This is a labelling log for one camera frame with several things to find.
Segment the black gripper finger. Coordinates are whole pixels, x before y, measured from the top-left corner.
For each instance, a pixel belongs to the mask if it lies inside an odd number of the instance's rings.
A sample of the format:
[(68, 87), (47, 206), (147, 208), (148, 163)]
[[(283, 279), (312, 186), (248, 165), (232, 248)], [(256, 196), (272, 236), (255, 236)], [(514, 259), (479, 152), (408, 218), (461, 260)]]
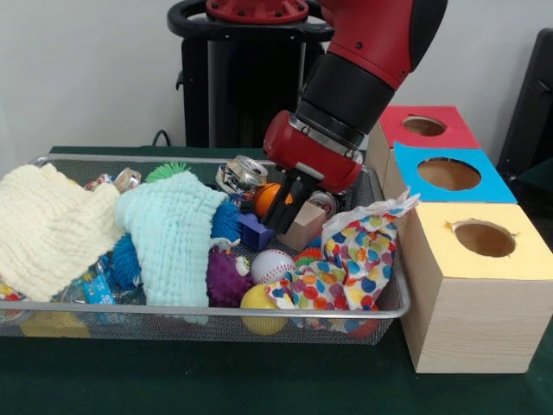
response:
[[(308, 200), (313, 191), (317, 189), (319, 180), (312, 176), (298, 176), (297, 181), (301, 184), (301, 186), (296, 196), (293, 197), (294, 207), (293, 212), (290, 215), (293, 219), (292, 223), (301, 211), (303, 204)], [(288, 231), (289, 228), (276, 228), (276, 234), (284, 234)]]
[(267, 214), (262, 219), (262, 223), (267, 228), (289, 228), (291, 225), (293, 219), (290, 215), (293, 212), (294, 202), (291, 202), (289, 206), (286, 200), (294, 182), (297, 180), (297, 172), (297, 169), (283, 172), (285, 177), (281, 183), (281, 187), (277, 191), (275, 199), (271, 203)]

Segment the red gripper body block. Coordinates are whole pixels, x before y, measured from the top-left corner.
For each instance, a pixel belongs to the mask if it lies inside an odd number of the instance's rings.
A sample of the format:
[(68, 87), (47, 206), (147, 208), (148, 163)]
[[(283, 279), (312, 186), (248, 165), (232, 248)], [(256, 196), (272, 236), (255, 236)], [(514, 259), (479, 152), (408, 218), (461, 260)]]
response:
[(294, 117), (283, 110), (270, 122), (263, 145), (268, 158), (283, 169), (305, 172), (331, 193), (350, 188), (362, 169), (363, 157), (357, 152), (350, 158), (320, 144), (290, 123)]

